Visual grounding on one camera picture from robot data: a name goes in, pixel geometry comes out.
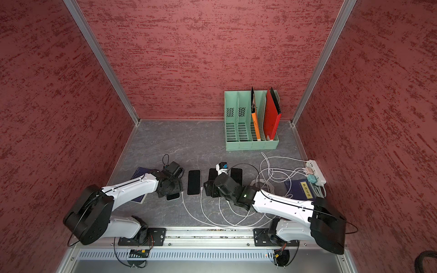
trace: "blue book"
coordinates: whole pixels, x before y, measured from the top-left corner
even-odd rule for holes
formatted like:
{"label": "blue book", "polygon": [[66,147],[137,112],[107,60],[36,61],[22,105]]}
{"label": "blue book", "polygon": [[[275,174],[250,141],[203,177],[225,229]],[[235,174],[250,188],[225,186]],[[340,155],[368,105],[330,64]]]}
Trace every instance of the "blue book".
{"label": "blue book", "polygon": [[[140,177],[140,176],[142,176],[145,173],[149,173],[150,171],[151,171],[151,169],[147,169],[147,168],[143,168],[143,167],[138,167],[131,179]],[[144,197],[145,196],[146,195],[143,194],[141,196],[138,196],[137,198],[132,199],[131,201],[142,204],[144,202]]]}
{"label": "blue book", "polygon": [[314,200],[316,195],[314,194],[311,186],[309,185],[307,179],[298,179],[298,180],[287,180],[284,182],[285,188],[288,191],[288,195],[286,197],[296,200]]}

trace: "white power strip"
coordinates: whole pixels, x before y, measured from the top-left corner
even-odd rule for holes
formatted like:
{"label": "white power strip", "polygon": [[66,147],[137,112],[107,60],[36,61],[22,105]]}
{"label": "white power strip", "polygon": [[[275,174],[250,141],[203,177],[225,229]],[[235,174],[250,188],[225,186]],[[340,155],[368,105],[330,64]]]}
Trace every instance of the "white power strip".
{"label": "white power strip", "polygon": [[315,160],[309,160],[306,163],[306,166],[311,168],[312,171],[314,172],[314,176],[317,179],[316,185],[317,186],[323,186],[326,184],[326,179],[322,174],[322,171],[320,170],[319,166],[317,165]]}

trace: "book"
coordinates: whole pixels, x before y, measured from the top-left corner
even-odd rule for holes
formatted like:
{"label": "book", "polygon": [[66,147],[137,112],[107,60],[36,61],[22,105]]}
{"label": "book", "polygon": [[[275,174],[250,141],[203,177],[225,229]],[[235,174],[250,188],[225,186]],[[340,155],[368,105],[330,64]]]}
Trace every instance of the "book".
{"label": "book", "polygon": [[263,124],[266,140],[274,140],[281,115],[282,113],[279,108],[276,94],[274,93],[273,88],[270,88],[270,92],[267,92],[266,95],[266,111],[264,113]]}
{"label": "book", "polygon": [[[145,173],[150,173],[150,171],[151,171],[151,169],[138,167],[131,179],[140,177]],[[143,194],[141,196],[138,196],[137,198],[132,199],[131,201],[142,204],[144,202],[145,197],[146,197],[146,194]]]}
{"label": "book", "polygon": [[257,141],[261,141],[260,127],[258,126],[258,118],[257,118],[257,105],[255,104],[255,93],[253,92],[253,87],[251,93],[251,100],[252,100],[251,113],[252,113],[253,126],[255,127]]}

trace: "teal plug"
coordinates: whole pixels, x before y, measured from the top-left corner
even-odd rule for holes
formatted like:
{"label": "teal plug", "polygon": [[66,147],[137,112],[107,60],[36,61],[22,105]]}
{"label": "teal plug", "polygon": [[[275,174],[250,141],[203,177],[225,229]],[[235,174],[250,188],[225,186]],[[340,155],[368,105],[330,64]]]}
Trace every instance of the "teal plug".
{"label": "teal plug", "polygon": [[306,179],[308,180],[308,182],[311,182],[311,183],[313,183],[313,184],[315,184],[315,183],[317,182],[316,177],[315,177],[314,175],[312,175],[312,174],[309,174],[309,175],[306,177]]}

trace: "robotic arm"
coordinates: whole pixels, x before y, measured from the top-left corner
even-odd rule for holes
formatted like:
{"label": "robotic arm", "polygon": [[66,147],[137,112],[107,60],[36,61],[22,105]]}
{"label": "robotic arm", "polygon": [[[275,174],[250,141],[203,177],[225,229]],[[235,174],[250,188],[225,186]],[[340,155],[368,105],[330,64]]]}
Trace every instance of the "robotic arm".
{"label": "robotic arm", "polygon": [[112,216],[111,212],[141,195],[156,191],[158,197],[163,197],[181,192],[183,173],[184,169],[172,162],[161,171],[155,169],[121,184],[102,188],[91,185],[82,192],[63,223],[84,245],[100,237],[132,238],[140,245],[146,238],[145,222],[136,216]]}
{"label": "robotic arm", "polygon": [[252,186],[241,186],[225,173],[214,181],[222,196],[249,211],[274,214],[269,228],[272,243],[283,245],[290,240],[315,240],[323,249],[344,254],[346,218],[323,198],[315,201],[289,199]]}
{"label": "robotic arm", "polygon": [[[220,170],[227,166],[218,166]],[[183,169],[172,162],[161,171],[153,170],[121,184],[87,187],[64,217],[64,225],[79,241],[88,245],[100,237],[125,237],[141,245],[146,241],[147,225],[136,216],[117,217],[111,212],[143,194],[159,197],[182,191]],[[214,181],[221,195],[235,205],[257,212],[274,214],[269,228],[270,241],[278,246],[291,240],[315,240],[325,250],[344,253],[346,218],[325,199],[301,201],[270,194],[256,187],[238,184],[223,171]]]}

